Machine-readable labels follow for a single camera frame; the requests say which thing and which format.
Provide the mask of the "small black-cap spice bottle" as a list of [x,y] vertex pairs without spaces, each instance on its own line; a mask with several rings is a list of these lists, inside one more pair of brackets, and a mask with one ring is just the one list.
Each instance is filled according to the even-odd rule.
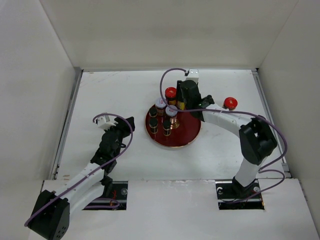
[[158,115],[158,111],[155,107],[151,107],[148,111],[148,114],[151,118],[156,118]]

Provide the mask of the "white-lid jar with red label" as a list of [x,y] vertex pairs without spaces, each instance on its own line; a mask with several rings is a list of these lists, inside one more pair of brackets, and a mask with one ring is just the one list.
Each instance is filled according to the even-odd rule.
[[166,100],[159,97],[158,99],[156,99],[154,105],[157,111],[157,115],[160,117],[163,117],[165,115],[166,107],[167,107]]

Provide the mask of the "beige-cap dark sauce bottle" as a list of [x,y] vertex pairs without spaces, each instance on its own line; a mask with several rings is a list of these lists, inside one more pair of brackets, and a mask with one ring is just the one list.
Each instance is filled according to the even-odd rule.
[[186,109],[185,102],[184,102],[184,99],[183,99],[182,97],[177,98],[177,100],[176,100],[176,107],[177,107],[179,110],[182,110],[182,111],[184,111],[184,110]]

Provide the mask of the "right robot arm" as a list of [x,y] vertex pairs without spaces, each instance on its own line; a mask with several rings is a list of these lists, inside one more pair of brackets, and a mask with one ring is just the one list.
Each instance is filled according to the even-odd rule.
[[183,100],[185,110],[202,122],[216,125],[239,138],[242,163],[232,179],[232,192],[243,198],[250,192],[264,160],[278,146],[269,124],[261,116],[246,117],[231,113],[216,104],[211,95],[202,98],[193,80],[178,81],[176,95]]

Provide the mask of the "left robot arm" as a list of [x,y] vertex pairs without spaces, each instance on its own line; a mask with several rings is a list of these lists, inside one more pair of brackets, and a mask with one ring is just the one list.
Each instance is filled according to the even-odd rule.
[[91,208],[97,199],[108,199],[112,186],[108,174],[117,164],[117,158],[129,147],[123,139],[133,137],[134,117],[123,118],[114,114],[111,122],[109,113],[101,113],[93,122],[104,130],[99,147],[86,167],[57,190],[43,190],[34,205],[31,216],[24,226],[46,240],[60,240],[67,232],[71,216],[76,211]]

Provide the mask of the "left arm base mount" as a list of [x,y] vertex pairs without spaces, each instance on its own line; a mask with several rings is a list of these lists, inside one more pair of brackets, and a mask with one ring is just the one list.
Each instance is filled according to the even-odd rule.
[[124,211],[127,209],[129,183],[127,181],[114,181],[109,183],[103,194],[89,203],[86,211]]

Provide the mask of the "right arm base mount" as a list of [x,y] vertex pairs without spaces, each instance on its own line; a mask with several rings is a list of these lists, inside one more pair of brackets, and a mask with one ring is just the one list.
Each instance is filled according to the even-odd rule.
[[255,180],[247,189],[237,193],[231,180],[215,182],[219,210],[264,210],[262,195],[251,195],[259,192],[260,184]]

